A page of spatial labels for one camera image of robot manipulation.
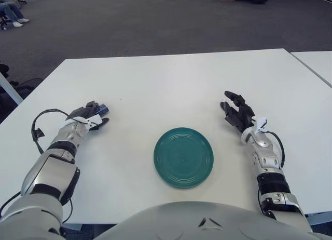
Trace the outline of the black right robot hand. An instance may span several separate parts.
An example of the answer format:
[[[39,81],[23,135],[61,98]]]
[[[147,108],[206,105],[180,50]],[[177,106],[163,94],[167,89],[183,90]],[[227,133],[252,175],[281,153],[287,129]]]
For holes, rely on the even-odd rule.
[[[240,133],[243,133],[247,128],[254,126],[252,118],[255,116],[252,108],[248,106],[245,99],[238,94],[230,91],[224,92],[225,96],[229,98],[233,104],[238,108],[234,109],[228,102],[220,102],[220,107],[225,112],[225,120],[234,126]]]

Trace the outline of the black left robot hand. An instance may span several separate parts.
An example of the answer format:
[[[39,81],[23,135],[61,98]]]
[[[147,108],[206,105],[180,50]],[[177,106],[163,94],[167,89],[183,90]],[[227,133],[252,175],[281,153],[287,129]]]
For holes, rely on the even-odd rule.
[[[99,130],[109,122],[109,118],[104,117],[109,109],[104,104],[98,104],[95,101],[88,102],[85,107],[74,110],[65,120],[64,125],[73,122],[79,122],[89,131]]]

